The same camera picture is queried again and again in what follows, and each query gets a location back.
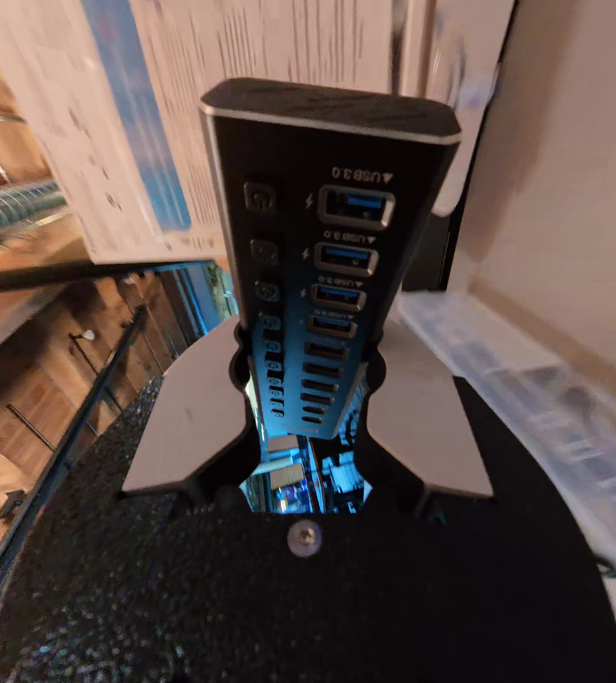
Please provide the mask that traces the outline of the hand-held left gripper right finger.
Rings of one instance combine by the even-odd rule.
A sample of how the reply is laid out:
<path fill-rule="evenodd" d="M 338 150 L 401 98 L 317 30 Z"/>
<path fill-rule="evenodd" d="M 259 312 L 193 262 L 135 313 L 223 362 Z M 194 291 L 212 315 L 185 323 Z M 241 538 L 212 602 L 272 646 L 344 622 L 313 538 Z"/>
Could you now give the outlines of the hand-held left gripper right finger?
<path fill-rule="evenodd" d="M 385 322 L 365 380 L 355 466 L 374 503 L 426 508 L 435 494 L 494 496 L 453 374 L 401 320 Z"/>

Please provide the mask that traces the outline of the clear plastic organizer box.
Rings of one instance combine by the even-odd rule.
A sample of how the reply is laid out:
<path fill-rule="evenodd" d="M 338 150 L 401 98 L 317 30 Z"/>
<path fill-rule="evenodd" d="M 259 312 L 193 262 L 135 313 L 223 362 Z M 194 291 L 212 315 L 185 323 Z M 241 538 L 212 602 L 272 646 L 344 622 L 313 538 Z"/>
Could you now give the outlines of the clear plastic organizer box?
<path fill-rule="evenodd" d="M 397 310 L 527 448 L 616 568 L 616 401 L 474 296 L 402 292 Z"/>

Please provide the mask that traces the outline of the white printed cardboard box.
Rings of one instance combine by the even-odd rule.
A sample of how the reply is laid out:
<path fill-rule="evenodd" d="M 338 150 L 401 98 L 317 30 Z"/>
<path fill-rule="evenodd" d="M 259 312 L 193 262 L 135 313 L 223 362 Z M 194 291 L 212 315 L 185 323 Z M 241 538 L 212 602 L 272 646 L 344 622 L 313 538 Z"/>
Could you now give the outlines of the white printed cardboard box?
<path fill-rule="evenodd" d="M 0 1 L 0 68 L 98 263 L 226 256 L 200 99 L 391 90 L 401 1 Z"/>

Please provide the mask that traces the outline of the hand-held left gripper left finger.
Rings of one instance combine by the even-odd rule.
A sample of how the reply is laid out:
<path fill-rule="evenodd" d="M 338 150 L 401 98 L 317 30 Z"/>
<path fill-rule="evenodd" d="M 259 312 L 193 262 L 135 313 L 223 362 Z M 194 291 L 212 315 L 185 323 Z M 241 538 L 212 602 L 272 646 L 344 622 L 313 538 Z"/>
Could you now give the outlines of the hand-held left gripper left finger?
<path fill-rule="evenodd" d="M 165 372 L 123 481 L 124 494 L 216 494 L 259 464 L 238 319 L 220 323 Z"/>

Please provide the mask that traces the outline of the black multi-port hub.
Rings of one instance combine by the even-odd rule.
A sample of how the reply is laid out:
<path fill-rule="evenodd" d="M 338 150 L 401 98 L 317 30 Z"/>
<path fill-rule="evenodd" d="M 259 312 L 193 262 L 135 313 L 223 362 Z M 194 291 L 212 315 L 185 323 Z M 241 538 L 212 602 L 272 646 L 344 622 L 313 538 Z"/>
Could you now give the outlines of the black multi-port hub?
<path fill-rule="evenodd" d="M 201 111 L 264 428 L 333 439 L 456 155 L 457 117 L 249 78 Z"/>

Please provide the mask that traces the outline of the black object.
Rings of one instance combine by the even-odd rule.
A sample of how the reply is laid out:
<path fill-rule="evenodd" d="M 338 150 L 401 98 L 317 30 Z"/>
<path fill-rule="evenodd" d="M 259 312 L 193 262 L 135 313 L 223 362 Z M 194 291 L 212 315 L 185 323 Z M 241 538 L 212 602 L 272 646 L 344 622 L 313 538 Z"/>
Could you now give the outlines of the black object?
<path fill-rule="evenodd" d="M 436 292 L 440 290 L 451 216 L 431 214 L 422 229 L 415 253 L 404 275 L 403 292 Z"/>

